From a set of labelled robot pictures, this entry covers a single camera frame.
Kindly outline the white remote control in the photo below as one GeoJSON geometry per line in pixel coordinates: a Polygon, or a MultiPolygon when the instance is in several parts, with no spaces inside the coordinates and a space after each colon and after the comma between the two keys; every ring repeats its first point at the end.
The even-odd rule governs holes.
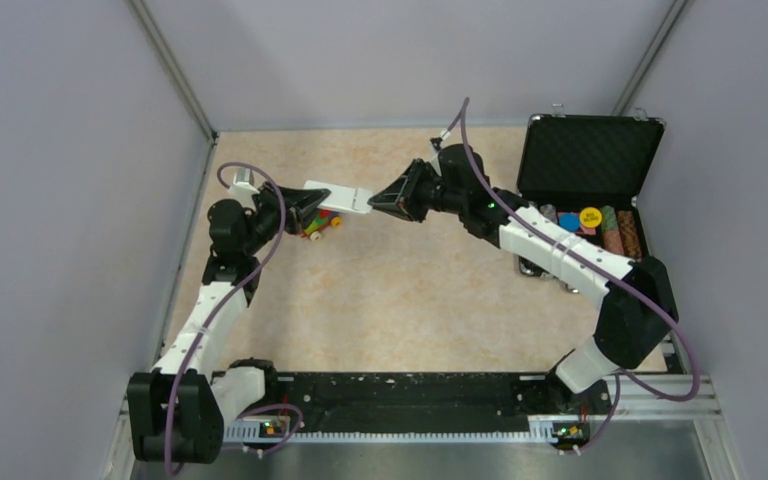
{"type": "Polygon", "coordinates": [[[306,190],[329,191],[326,198],[319,203],[319,209],[359,215],[367,215],[373,210],[369,204],[373,192],[366,188],[348,187],[313,180],[307,180],[303,188],[306,190]]]}

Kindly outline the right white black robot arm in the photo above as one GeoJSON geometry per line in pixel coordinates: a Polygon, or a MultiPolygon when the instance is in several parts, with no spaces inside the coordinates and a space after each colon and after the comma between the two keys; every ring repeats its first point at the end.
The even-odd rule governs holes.
{"type": "Polygon", "coordinates": [[[529,260],[594,303],[594,333],[547,376],[547,400],[560,412],[574,411],[603,377],[638,367],[677,323],[660,260],[635,261],[563,229],[519,195],[491,186],[467,145],[445,147],[433,162],[412,161],[368,203],[409,222],[423,222],[430,211],[454,214],[474,237],[529,260]]]}

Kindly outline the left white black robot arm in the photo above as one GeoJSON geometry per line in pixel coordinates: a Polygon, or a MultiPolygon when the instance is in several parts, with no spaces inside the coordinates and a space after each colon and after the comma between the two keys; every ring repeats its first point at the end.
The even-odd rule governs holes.
{"type": "Polygon", "coordinates": [[[268,413],[279,404],[280,386],[265,363],[214,373],[234,324],[257,291],[266,262],[285,234],[298,234],[330,195],[327,188],[292,189],[265,184],[245,199],[223,199],[207,212],[212,241],[196,304],[172,345],[147,372],[128,382],[129,422],[137,460],[172,471],[213,462],[225,428],[247,407],[268,413]]]}

